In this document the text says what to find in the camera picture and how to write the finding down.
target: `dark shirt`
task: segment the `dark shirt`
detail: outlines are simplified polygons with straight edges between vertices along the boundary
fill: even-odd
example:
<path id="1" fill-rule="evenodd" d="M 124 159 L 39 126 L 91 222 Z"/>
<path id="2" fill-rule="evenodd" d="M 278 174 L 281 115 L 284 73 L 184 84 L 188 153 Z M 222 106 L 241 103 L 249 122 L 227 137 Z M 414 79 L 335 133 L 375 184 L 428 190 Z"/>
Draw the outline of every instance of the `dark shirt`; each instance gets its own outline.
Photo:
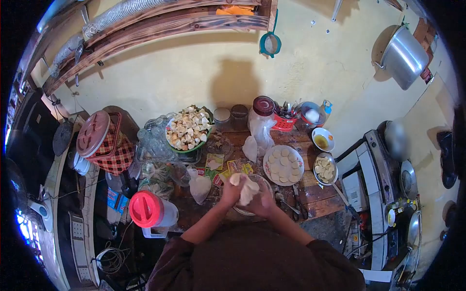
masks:
<path id="1" fill-rule="evenodd" d="M 194 245 L 172 238 L 146 285 L 155 290 L 365 290 L 362 273 L 328 242 L 304 246 L 258 223 Z"/>

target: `hand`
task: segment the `hand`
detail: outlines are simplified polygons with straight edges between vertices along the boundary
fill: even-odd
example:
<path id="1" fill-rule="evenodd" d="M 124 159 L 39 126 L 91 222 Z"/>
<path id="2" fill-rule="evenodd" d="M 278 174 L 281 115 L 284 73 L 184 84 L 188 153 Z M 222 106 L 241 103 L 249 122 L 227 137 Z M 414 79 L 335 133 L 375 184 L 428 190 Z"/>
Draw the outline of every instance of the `hand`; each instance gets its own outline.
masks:
<path id="1" fill-rule="evenodd" d="M 245 179 L 246 178 L 241 175 L 240 184 L 238 186 L 231 184 L 230 179 L 227 179 L 227 182 L 223 186 L 222 198 L 219 203 L 228 208 L 232 208 L 240 199 L 240 193 Z"/>
<path id="2" fill-rule="evenodd" d="M 260 180 L 259 192 L 254 196 L 252 201 L 246 206 L 238 206 L 239 208 L 252 212 L 257 216 L 269 219 L 273 211 L 278 208 L 275 204 L 275 199 L 270 193 L 264 181 Z"/>

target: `red lid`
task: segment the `red lid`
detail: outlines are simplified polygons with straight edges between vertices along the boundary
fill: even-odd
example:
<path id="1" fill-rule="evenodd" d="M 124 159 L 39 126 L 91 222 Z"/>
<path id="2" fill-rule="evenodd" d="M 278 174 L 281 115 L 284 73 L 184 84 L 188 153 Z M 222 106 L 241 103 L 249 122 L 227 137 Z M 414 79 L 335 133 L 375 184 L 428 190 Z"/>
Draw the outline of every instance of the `red lid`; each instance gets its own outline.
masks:
<path id="1" fill-rule="evenodd" d="M 162 201 L 147 190 L 134 194 L 130 200 L 129 211 L 134 223 L 143 228 L 157 225 L 164 217 Z"/>
<path id="2" fill-rule="evenodd" d="M 253 109 L 261 116 L 270 116 L 275 110 L 275 103 L 267 96 L 259 96 L 253 101 Z"/>
<path id="3" fill-rule="evenodd" d="M 80 156 L 90 157 L 99 149 L 110 126 L 110 116 L 100 110 L 91 115 L 82 125 L 76 141 L 76 149 Z"/>

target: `aluminum pot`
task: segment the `aluminum pot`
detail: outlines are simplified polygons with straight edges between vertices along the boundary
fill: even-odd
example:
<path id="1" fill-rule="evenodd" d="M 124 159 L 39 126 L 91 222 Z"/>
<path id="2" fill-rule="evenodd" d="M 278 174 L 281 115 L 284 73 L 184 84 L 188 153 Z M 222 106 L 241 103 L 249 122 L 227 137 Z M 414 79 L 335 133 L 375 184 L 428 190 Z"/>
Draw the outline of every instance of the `aluminum pot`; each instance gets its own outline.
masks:
<path id="1" fill-rule="evenodd" d="M 410 31 L 401 26 L 390 39 L 379 64 L 407 90 L 429 63 L 429 56 Z"/>

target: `person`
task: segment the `person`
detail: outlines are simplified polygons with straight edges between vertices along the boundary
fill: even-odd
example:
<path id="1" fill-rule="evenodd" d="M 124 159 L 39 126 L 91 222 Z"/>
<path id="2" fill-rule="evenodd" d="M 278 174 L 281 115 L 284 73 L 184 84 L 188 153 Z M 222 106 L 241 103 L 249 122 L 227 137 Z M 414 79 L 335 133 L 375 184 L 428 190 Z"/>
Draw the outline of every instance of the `person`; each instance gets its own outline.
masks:
<path id="1" fill-rule="evenodd" d="M 266 222 L 219 228 L 238 202 L 225 183 L 220 201 L 165 245 L 146 284 L 154 290 L 365 290 L 362 273 L 328 242 L 314 239 L 283 212 L 264 183 L 243 207 Z"/>

